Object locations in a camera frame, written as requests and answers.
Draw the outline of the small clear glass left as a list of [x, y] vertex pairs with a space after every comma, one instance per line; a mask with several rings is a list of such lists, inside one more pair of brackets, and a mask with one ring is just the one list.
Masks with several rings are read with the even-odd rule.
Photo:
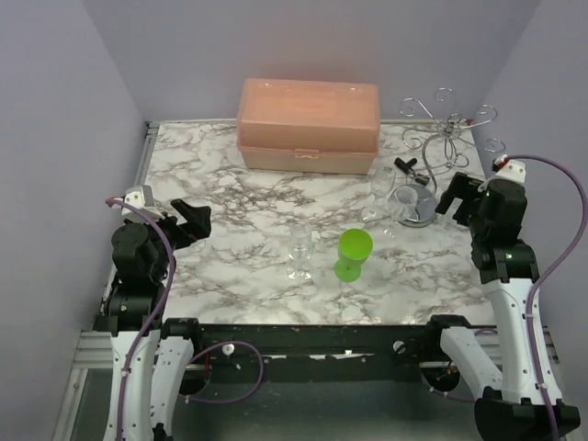
[[192, 253], [200, 253], [205, 248], [205, 246], [206, 240], [198, 239], [188, 247], [188, 250]]

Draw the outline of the black corkscrew tool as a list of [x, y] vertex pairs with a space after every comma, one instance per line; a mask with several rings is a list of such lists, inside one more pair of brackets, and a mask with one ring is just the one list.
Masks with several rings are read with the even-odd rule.
[[417, 184], [421, 186], [427, 186], [430, 182], [430, 177], [417, 173], [414, 170], [416, 163], [416, 158], [412, 158], [408, 162], [403, 161], [400, 157], [397, 157], [394, 160], [394, 165], [407, 177], [412, 178]]

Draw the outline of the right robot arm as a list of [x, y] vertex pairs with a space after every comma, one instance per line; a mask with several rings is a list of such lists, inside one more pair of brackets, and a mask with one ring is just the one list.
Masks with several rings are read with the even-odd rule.
[[458, 199], [453, 218], [469, 228], [471, 258], [490, 300], [502, 363], [496, 365], [472, 328], [451, 319], [423, 337], [424, 352], [447, 356], [474, 398], [477, 430], [484, 440], [560, 440], [581, 424], [579, 410], [565, 404], [553, 373], [540, 318], [533, 249], [519, 237], [527, 206], [520, 181], [487, 182], [453, 176], [435, 210], [444, 214]]

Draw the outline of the green plastic goblet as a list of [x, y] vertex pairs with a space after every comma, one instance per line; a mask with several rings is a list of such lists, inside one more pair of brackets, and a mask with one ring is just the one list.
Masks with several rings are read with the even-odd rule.
[[366, 263], [373, 250], [370, 234], [360, 229], [343, 232], [338, 242], [338, 259], [334, 273], [344, 282], [354, 282], [361, 276], [362, 265]]

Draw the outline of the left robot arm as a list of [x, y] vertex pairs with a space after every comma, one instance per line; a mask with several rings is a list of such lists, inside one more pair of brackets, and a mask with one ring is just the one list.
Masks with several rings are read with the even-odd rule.
[[188, 363], [204, 349], [196, 319], [163, 318], [174, 252], [207, 239], [211, 209], [182, 199], [160, 213], [131, 197], [110, 198], [124, 223], [111, 237], [114, 280], [100, 315], [110, 334], [112, 383], [106, 440], [170, 440], [175, 401]]

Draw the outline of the tall clear wine glass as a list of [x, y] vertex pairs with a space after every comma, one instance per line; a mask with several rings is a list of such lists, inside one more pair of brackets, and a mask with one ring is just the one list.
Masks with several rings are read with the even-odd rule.
[[392, 190], [396, 179], [396, 170], [393, 166], [382, 165], [376, 170], [371, 179], [371, 194], [374, 197], [371, 206], [366, 207], [361, 214], [363, 222], [370, 222], [382, 216], [380, 201]]

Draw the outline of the pink plastic storage box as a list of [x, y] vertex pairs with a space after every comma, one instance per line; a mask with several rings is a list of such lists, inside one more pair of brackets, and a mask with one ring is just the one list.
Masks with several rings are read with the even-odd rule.
[[236, 145], [251, 169], [365, 175], [378, 157], [379, 133], [375, 85], [244, 82]]

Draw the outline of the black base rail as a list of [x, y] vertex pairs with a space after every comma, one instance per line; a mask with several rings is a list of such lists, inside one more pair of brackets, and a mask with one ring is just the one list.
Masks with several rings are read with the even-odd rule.
[[237, 384], [417, 381], [422, 366], [446, 367], [443, 329], [469, 327], [463, 316], [434, 315], [424, 325], [211, 324], [174, 319], [167, 329], [192, 343], [181, 392], [208, 382]]

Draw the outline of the clear stemmed wine glass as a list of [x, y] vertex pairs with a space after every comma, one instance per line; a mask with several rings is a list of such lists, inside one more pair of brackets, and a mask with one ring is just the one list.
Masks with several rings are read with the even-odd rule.
[[292, 280], [311, 278], [312, 237], [307, 221], [298, 220], [289, 225], [287, 276]]

